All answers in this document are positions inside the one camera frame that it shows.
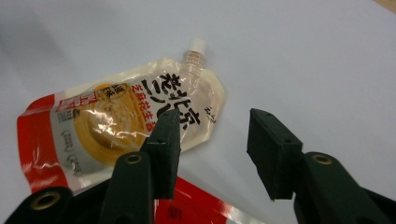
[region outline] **tabletop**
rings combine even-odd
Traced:
[[[226,90],[212,138],[178,174],[265,223],[272,202],[247,151],[250,108],[276,115],[363,187],[396,200],[396,15],[374,1],[0,1],[0,220],[30,195],[17,117],[34,100],[207,43]]]

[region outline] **red stripe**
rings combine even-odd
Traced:
[[[178,177],[174,200],[159,200],[156,222],[225,224],[231,206]]]
[[[67,187],[50,126],[54,101],[54,95],[34,101],[17,120],[21,167],[33,193],[48,187]]]

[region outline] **bottle cap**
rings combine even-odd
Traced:
[[[203,39],[194,38],[190,42],[190,51],[196,51],[202,55],[205,55],[205,48],[206,48],[206,42]]]

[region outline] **white cap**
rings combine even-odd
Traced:
[[[206,48],[206,42],[203,39],[200,38],[194,38],[190,42],[190,48],[189,50],[198,52],[202,55],[205,55],[205,48]]]

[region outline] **white surface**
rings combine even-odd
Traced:
[[[246,153],[248,111],[274,113],[396,200],[396,15],[366,0],[0,1],[0,221],[30,194],[16,119],[33,100],[170,56],[203,38],[228,99],[210,142],[179,174],[268,223],[296,223],[271,202]]]

